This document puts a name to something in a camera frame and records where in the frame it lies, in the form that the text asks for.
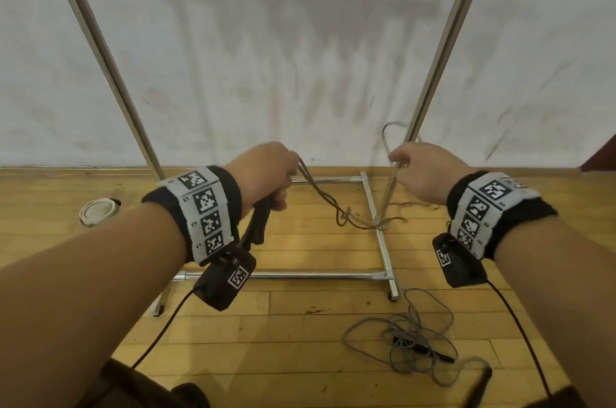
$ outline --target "wristband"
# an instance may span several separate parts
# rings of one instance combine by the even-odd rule
[[[204,266],[239,241],[242,193],[219,166],[198,168],[159,183],[142,202],[155,202],[173,217],[186,242],[186,262]]]
[[[488,171],[460,179],[447,197],[447,210],[451,235],[479,260],[493,260],[498,244],[520,223],[558,214],[538,192]]]

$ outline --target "white backdrop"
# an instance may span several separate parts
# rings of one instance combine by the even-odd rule
[[[0,165],[142,165],[66,0],[0,0]],[[166,165],[281,140],[385,165],[453,0],[89,0]],[[421,135],[578,166],[615,132],[616,0],[474,0]],[[404,133],[392,129],[394,144]]]

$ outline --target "forearm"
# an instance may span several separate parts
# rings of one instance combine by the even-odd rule
[[[513,228],[495,260],[589,405],[614,406],[616,255],[546,217]]]
[[[146,203],[0,271],[0,295],[11,296],[0,327],[4,405],[76,404],[184,259],[173,218]]]

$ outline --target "metal frame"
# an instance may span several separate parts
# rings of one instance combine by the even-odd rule
[[[451,12],[449,14],[449,18],[447,19],[447,24],[445,25],[445,30],[443,31],[441,41],[439,42],[439,46],[437,47],[436,53],[434,55],[434,59],[432,60],[431,68],[428,72],[426,81],[424,83],[423,89],[421,90],[420,98],[417,102],[417,107],[415,108],[415,113],[413,114],[413,118],[408,125],[408,130],[406,132],[405,140],[413,141],[417,138],[421,124],[423,123],[424,117],[426,116],[427,109],[432,101],[432,97],[434,96],[435,90],[447,61],[449,60],[449,56],[451,54],[451,50],[453,49],[453,45],[458,38],[458,33],[462,24],[464,23],[466,13],[468,12],[469,7],[471,6],[471,2],[473,0],[454,0],[453,6],[451,7]],[[134,107],[133,101],[128,93],[126,85],[122,77],[119,74],[118,67],[113,60],[112,54],[109,50],[109,47],[105,43],[105,39],[102,35],[100,27],[94,18],[94,14],[92,13],[92,9],[88,4],[88,0],[68,0],[71,8],[73,9],[73,13],[77,18],[81,30],[83,31],[86,39],[88,40],[88,44],[92,49],[92,52],[96,56],[96,60],[100,65],[105,78],[109,86],[112,89],[112,92],[118,102],[124,117],[126,118],[126,122],[128,123],[139,148],[145,158],[146,163],[152,170],[153,175],[158,179],[164,179],[165,173],[158,162],[158,158],[156,153],[154,152],[150,140],[148,139],[147,133],[145,132],[145,128],[143,127],[143,123],[139,118],[139,115]],[[364,191],[366,194],[366,198],[368,200],[368,206],[370,208],[370,213],[375,222],[378,222],[380,218],[385,216],[385,212],[387,207],[391,201],[391,197],[394,193],[394,189],[396,188],[396,172],[400,168],[400,163],[396,163],[394,167],[394,172],[389,178],[389,183],[386,188],[386,192],[383,196],[383,200],[381,203],[380,211],[377,211],[376,205],[374,204],[374,198],[372,197],[372,191],[370,190],[370,183],[368,182],[368,176],[366,172],[362,171],[360,176],[350,176],[350,177],[334,177],[334,178],[316,178],[315,181],[318,183],[361,183],[364,187]],[[305,179],[296,179],[293,181],[294,184],[305,184],[307,181]],[[400,292],[396,283],[396,277],[394,275],[394,270],[391,265],[391,260],[389,259],[389,251],[387,249],[387,245],[385,243],[385,237],[381,230],[375,230],[375,234],[377,236],[377,240],[379,243],[379,249],[381,252],[381,259],[383,264],[383,270],[374,271],[374,272],[299,272],[299,271],[257,271],[252,274],[252,279],[333,279],[333,280],[379,280],[379,281],[387,281],[389,284],[389,298],[392,301],[396,301],[400,298]],[[181,271],[175,275],[173,281],[183,281],[183,280],[194,280],[201,276],[201,272],[197,271]],[[150,312],[158,316],[163,312],[163,300],[165,298],[166,292],[163,292],[158,298],[152,303],[150,307]]]

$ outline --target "chrome pole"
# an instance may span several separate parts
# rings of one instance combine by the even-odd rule
[[[432,65],[430,66],[426,81],[424,82],[424,86],[421,90],[420,99],[415,107],[413,118],[408,125],[408,130],[406,131],[406,136],[404,139],[405,142],[413,142],[417,139],[417,136],[420,133],[421,124],[426,117],[427,109],[430,106],[432,97],[434,97],[436,87],[441,80],[441,76],[443,75],[443,71],[445,70],[447,61],[449,60],[449,56],[451,55],[451,50],[453,49],[453,45],[456,43],[458,33],[462,28],[462,24],[466,18],[466,13],[468,12],[469,7],[471,7],[472,2],[473,0],[454,0],[453,2],[451,12],[449,13],[449,18],[445,24],[445,30],[441,35],[441,41],[439,42],[439,46],[436,48]],[[394,172],[389,177],[389,183],[385,189],[385,194],[380,206],[380,218],[385,216],[387,207],[391,202],[394,189],[396,188],[396,173],[400,169],[400,166],[401,163],[396,163]]]
[[[98,26],[98,23],[96,22],[96,19],[94,18],[94,14],[92,13],[88,0],[68,0],[68,2],[73,9],[73,13],[79,22],[83,34],[88,40],[88,44],[90,45],[92,52],[96,56],[100,69],[103,71],[103,74],[112,89],[113,95],[118,101],[118,105],[126,118],[126,122],[128,123],[135,140],[137,141],[137,145],[139,145],[139,148],[141,149],[141,153],[143,154],[146,163],[159,181],[165,179],[165,173],[163,172],[160,163],[158,163],[156,153],[150,144],[150,140],[148,139],[143,123],[137,114],[137,110],[131,100],[131,96],[128,93],[126,85],[119,74],[118,67],[115,64],[115,61],[113,61],[111,51],[109,51],[109,47],[103,38],[103,34]]]

